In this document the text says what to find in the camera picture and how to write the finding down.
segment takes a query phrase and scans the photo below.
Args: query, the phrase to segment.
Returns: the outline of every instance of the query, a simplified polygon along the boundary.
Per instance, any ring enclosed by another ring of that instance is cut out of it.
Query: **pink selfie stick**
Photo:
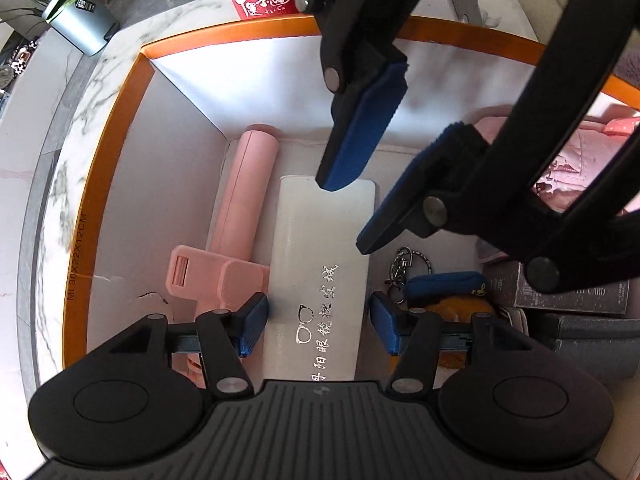
[[[225,308],[238,310],[255,292],[267,292],[269,267],[249,261],[262,202],[278,153],[278,141],[258,130],[242,134],[208,251],[178,246],[171,253],[166,288],[197,300],[196,317]],[[190,369],[199,371],[198,357]]]

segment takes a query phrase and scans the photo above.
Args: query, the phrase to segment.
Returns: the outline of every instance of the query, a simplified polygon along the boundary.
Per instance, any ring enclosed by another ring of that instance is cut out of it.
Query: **metal clasp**
[[[427,265],[427,274],[433,274],[431,262],[424,254],[422,254],[420,251],[414,251],[409,247],[400,247],[396,251],[396,256],[389,266],[389,279],[385,280],[385,283],[389,285],[386,294],[395,304],[404,303],[404,286],[406,285],[406,273],[409,267],[414,264],[414,256],[418,256],[419,258],[421,258]],[[392,297],[392,293],[394,290],[397,290],[400,293],[400,300],[398,301],[394,300],[394,298]]]

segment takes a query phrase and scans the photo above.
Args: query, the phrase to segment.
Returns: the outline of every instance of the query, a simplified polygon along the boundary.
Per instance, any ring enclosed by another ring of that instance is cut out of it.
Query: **pink fabric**
[[[476,123],[476,129],[488,143],[494,142],[506,117],[485,117]],[[536,184],[536,193],[552,209],[565,211],[624,144],[630,127],[615,120],[604,125],[583,121],[574,131],[564,148],[558,153],[548,170]],[[640,194],[625,208],[640,208]]]

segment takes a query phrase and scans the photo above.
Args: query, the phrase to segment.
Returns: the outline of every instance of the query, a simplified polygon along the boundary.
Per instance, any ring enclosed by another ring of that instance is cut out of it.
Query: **cardboard box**
[[[563,294],[540,294],[527,283],[520,262],[487,265],[483,273],[489,281],[490,299],[500,306],[607,316],[623,316],[626,311],[628,280]]]

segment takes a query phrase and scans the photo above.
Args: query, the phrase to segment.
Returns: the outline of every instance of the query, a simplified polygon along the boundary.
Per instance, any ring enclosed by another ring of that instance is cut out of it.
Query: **metal rivet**
[[[525,277],[533,288],[543,294],[551,294],[560,283],[558,266],[546,256],[536,256],[530,260]]]
[[[239,394],[244,392],[249,383],[240,377],[225,377],[216,383],[216,388],[224,394]]]
[[[422,210],[427,220],[434,227],[442,227],[447,223],[447,207],[437,196],[428,196],[422,203]]]
[[[331,92],[337,92],[340,88],[340,75],[334,67],[324,70],[324,84]]]
[[[412,379],[410,377],[403,377],[402,379],[396,379],[391,384],[392,389],[403,395],[416,394],[421,392],[424,388],[422,382],[418,379]]]
[[[295,0],[298,12],[305,12],[309,6],[309,0]]]

